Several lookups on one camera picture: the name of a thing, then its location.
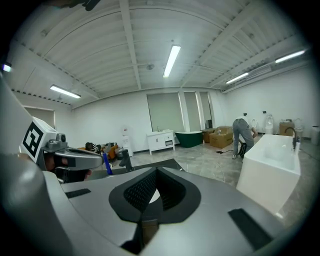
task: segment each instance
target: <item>faucet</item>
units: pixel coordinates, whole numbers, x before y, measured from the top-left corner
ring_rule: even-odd
[[[293,134],[294,134],[294,138],[292,140],[292,145],[293,145],[293,150],[295,151],[296,150],[296,144],[297,144],[297,133],[296,133],[296,130],[292,127],[288,127],[287,129],[285,129],[284,133],[287,132],[288,129],[291,129],[293,131]]]

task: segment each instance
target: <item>cardboard box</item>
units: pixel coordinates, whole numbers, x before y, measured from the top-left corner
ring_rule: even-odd
[[[219,126],[215,129],[214,133],[209,135],[210,146],[223,149],[230,145],[234,138],[232,126]]]
[[[205,143],[209,143],[209,135],[213,134],[216,128],[202,130],[202,137]]]
[[[292,136],[294,131],[289,129],[285,132],[288,127],[295,128],[295,123],[292,121],[280,122],[279,124],[279,134],[284,136]]]

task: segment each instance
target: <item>green bathtub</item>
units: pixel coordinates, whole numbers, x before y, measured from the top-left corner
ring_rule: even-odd
[[[175,135],[184,148],[191,148],[203,142],[202,131],[175,132]]]

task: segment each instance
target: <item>white table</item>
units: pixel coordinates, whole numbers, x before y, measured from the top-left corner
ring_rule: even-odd
[[[164,131],[154,131],[146,135],[149,145],[150,155],[152,151],[170,149],[173,148],[175,151],[174,142],[174,131],[164,130]]]

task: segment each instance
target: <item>blue handle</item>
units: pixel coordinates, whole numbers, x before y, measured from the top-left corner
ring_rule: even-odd
[[[105,167],[106,167],[106,172],[108,173],[108,175],[113,175],[113,173],[112,173],[112,171],[111,171],[111,168],[110,168],[110,165],[109,165],[109,162],[108,162],[107,154],[106,154],[106,153],[103,153],[102,156],[103,156],[103,159],[104,159],[104,164],[105,164]]]

